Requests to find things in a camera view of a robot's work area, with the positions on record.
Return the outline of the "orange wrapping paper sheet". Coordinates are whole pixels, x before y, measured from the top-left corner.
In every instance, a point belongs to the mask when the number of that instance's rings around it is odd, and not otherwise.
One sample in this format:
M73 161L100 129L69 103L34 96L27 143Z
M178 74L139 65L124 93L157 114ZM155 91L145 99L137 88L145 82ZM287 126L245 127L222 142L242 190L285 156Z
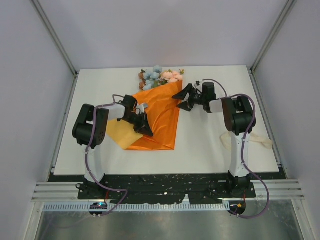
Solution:
M171 151L175 149L180 109L180 100L172 96L183 88L183 82L177 81L141 91L133 95L139 104L147 103L148 123L153 136L136 133L133 125L126 121L110 120L107 123L107 135L123 150L133 151Z

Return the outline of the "fake flower bouquet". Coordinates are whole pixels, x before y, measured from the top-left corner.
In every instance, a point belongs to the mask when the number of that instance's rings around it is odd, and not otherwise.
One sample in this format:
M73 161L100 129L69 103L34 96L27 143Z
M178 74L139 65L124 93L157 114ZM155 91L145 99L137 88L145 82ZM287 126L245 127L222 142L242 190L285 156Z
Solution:
M154 66L152 69L141 69L138 74L139 89L147 91L156 87L165 85L165 80L162 79L163 68L159 65Z

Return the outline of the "cream ribbon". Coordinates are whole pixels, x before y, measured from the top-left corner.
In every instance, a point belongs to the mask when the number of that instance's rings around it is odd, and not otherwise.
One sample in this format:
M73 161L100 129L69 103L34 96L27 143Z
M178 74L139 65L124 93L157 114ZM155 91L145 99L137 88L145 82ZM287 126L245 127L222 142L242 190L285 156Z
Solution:
M232 141L231 141L230 132L225 132L219 137L219 139L226 150L228 151L232 150ZM259 136L253 132L250 135L249 141L254 143L259 143L269 150L273 148L273 141L271 139L269 139L268 137Z

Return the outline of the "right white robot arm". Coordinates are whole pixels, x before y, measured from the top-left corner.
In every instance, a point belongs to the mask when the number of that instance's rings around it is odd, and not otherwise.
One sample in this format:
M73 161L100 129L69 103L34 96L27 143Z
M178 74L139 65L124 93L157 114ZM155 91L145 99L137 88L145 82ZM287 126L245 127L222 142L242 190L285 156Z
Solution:
M231 197L241 197L250 189L248 167L249 140L256 125L256 107L245 94L217 98L213 79L189 83L172 98L180 100L176 107L190 112L195 105L202 106L208 114L223 113L224 125L231 138L231 162L227 172L225 191Z

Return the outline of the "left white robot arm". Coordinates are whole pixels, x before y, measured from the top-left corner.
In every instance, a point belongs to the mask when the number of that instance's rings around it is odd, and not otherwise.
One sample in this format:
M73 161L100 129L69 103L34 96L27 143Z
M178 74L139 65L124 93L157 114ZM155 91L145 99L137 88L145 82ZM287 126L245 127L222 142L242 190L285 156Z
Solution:
M132 95L125 95L118 102L93 106L84 104L72 129L72 136L80 146L85 146L85 181L89 193L96 199L102 199L107 191L125 192L126 189L114 189L103 183L105 172L102 170L102 159L96 150L103 143L108 121L125 121L133 126L135 133L153 137L154 133L149 125L147 103L139 104Z

